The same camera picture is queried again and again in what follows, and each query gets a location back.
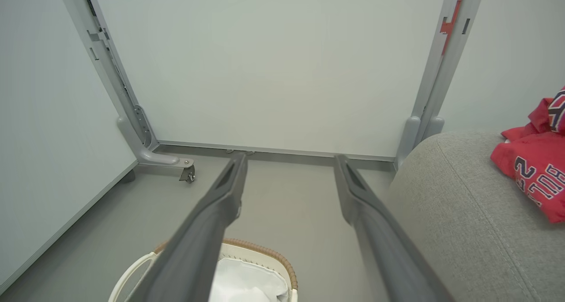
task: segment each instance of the laundry basket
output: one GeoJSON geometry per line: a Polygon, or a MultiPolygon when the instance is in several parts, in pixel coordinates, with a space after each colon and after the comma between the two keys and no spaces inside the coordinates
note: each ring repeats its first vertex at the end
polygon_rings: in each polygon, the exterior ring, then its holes
{"type": "MultiPolygon", "coordinates": [[[[158,246],[153,252],[146,254],[134,262],[121,275],[109,297],[109,302],[127,301],[130,294],[137,288],[143,276],[163,252],[167,242],[158,246]]],[[[288,286],[288,301],[298,302],[298,282],[290,262],[282,254],[238,239],[224,239],[220,248],[218,260],[224,258],[239,259],[274,270],[280,274],[288,286]]]]}

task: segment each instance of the metal bracket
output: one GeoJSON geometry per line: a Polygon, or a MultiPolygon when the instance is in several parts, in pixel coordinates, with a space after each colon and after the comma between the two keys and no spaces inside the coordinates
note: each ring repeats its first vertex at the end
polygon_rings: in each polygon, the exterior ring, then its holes
{"type": "Polygon", "coordinates": [[[410,154],[416,142],[416,135],[420,128],[419,117],[409,117],[404,125],[404,131],[396,151],[396,159],[394,159],[394,169],[398,171],[404,162],[404,159],[410,154]]]}
{"type": "Polygon", "coordinates": [[[131,123],[125,117],[119,117],[117,119],[117,127],[120,129],[121,134],[124,136],[125,141],[127,141],[140,164],[178,167],[184,169],[179,181],[188,181],[189,183],[194,181],[194,159],[184,159],[172,155],[153,153],[141,143],[131,123]]]}
{"type": "Polygon", "coordinates": [[[442,50],[442,52],[441,52],[442,55],[445,54],[445,50],[448,48],[449,38],[452,36],[453,28],[456,26],[456,20],[457,20],[457,15],[459,13],[460,6],[461,6],[461,1],[462,0],[457,0],[456,8],[453,11],[452,20],[450,22],[446,22],[444,20],[444,22],[441,25],[440,33],[447,35],[447,37],[445,39],[444,50],[442,50]]]}
{"type": "Polygon", "coordinates": [[[91,41],[104,41],[104,40],[109,40],[108,34],[106,32],[97,32],[92,34],[90,31],[88,31],[88,35],[90,36],[90,40],[91,41]]]}
{"type": "MultiPolygon", "coordinates": [[[[234,152],[234,149],[226,149],[226,154],[231,154],[234,152]]],[[[254,155],[255,151],[245,151],[246,155],[254,155]]]]}
{"type": "Polygon", "coordinates": [[[151,125],[147,121],[147,116],[145,115],[145,111],[140,105],[134,105],[133,109],[136,113],[137,120],[143,129],[143,134],[145,135],[145,139],[143,141],[143,145],[149,149],[149,151],[153,151],[159,143],[153,134],[153,129],[151,129],[151,125]]]}

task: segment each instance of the white wall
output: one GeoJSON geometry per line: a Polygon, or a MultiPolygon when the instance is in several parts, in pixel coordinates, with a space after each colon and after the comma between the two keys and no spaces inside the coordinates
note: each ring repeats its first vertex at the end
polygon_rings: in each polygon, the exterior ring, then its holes
{"type": "Polygon", "coordinates": [[[0,41],[1,293],[136,159],[62,0],[0,0],[0,41]]]}
{"type": "Polygon", "coordinates": [[[98,0],[159,141],[394,157],[443,0],[98,0]]]}
{"type": "Polygon", "coordinates": [[[528,123],[565,85],[563,0],[482,0],[439,115],[443,131],[528,123]]]}

